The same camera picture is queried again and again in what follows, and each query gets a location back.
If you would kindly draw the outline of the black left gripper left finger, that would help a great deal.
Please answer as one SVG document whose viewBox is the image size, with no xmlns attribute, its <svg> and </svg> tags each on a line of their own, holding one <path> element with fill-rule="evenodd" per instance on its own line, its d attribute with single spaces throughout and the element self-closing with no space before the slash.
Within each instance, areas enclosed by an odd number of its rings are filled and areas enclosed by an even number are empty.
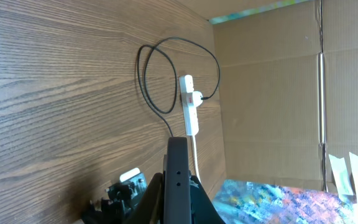
<svg viewBox="0 0 358 224">
<path fill-rule="evenodd" d="M 159 224 L 163 217 L 163 174 L 156 173 L 124 224 Z"/>
</svg>

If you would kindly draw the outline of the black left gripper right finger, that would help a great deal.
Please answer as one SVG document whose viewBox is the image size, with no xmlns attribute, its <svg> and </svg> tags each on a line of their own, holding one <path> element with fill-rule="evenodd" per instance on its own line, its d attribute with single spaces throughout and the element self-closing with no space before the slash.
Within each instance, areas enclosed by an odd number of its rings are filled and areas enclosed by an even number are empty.
<svg viewBox="0 0 358 224">
<path fill-rule="evenodd" d="M 190 198 L 192 224 L 225 224 L 195 175 L 190 177 Z"/>
</svg>

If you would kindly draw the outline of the blue Galaxy smartphone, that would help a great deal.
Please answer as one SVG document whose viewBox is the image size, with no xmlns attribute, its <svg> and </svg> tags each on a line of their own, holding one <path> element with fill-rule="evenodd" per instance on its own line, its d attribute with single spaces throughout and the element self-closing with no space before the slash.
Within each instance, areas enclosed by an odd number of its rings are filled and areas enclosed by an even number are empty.
<svg viewBox="0 0 358 224">
<path fill-rule="evenodd" d="M 187 138 L 169 138 L 164 174 L 163 222 L 190 224 L 191 199 Z"/>
</svg>

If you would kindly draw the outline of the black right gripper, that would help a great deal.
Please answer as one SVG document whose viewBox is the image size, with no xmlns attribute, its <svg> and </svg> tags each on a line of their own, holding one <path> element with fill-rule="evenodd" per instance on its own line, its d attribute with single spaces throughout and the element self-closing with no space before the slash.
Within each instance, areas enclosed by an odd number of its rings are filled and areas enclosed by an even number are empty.
<svg viewBox="0 0 358 224">
<path fill-rule="evenodd" d="M 147 188 L 145 175 L 140 173 L 125 182 L 116 182 L 106 189 L 108 198 L 101 198 L 81 215 L 85 224 L 124 223 L 139 204 Z"/>
</svg>

